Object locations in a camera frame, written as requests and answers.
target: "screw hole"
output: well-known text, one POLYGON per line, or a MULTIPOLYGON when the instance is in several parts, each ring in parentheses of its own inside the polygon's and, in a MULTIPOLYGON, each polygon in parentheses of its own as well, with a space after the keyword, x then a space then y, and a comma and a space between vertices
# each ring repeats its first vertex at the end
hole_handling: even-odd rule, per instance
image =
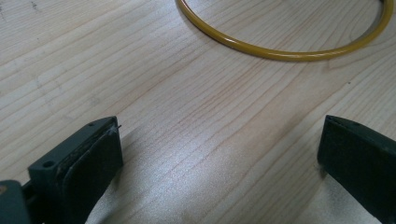
POLYGON ((55 164, 54 161, 46 161, 43 163, 43 167, 44 168, 50 168, 51 166, 53 166, 55 164))
POLYGON ((7 186, 0 185, 0 195, 7 191, 7 186))

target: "yellow ring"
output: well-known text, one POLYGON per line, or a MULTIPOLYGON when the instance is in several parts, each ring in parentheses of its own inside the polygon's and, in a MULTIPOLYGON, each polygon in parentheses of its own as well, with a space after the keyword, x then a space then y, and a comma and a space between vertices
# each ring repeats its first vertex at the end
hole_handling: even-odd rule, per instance
POLYGON ((185 0, 177 0, 177 4, 180 7, 184 15, 205 34, 209 35, 213 39, 219 41, 221 44, 226 45, 232 49, 237 49, 241 52, 251 54, 257 57, 280 60, 280 61, 293 61, 293 62, 310 62, 327 60, 337 56, 347 54, 351 51, 357 50, 365 46, 374 40, 381 32, 387 27, 390 18, 393 14, 393 0, 384 0, 384 6, 382 10, 382 15, 379 24, 375 29, 368 35, 365 35, 352 43, 343 46, 338 49, 328 49, 313 52, 289 52, 283 50, 275 49, 265 49, 257 47, 246 42, 240 41, 238 39, 232 38, 215 28, 208 25, 206 22, 201 20, 195 13, 191 10, 189 5, 187 5, 185 0))

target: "clamp jaw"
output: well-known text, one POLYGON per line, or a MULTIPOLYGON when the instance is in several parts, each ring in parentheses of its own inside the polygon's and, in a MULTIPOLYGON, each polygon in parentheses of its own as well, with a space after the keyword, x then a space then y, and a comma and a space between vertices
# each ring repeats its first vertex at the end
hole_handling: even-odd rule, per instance
POLYGON ((0 181, 0 223, 85 223, 122 165, 117 118, 91 122, 30 165, 23 187, 0 181))
POLYGON ((396 142, 357 122, 327 116, 318 162, 368 212, 396 223, 396 142))

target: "light wooden surface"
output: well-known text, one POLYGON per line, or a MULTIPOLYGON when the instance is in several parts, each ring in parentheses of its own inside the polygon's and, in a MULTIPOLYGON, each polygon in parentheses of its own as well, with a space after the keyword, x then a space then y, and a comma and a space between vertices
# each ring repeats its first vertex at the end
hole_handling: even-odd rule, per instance
MULTIPOLYGON (((189 0, 273 49, 358 38, 376 0, 189 0)), ((396 19, 318 63, 251 57, 164 0, 0 1, 0 179, 89 121, 119 118, 125 166, 89 223, 377 223, 316 161, 326 114, 396 138, 396 19)))

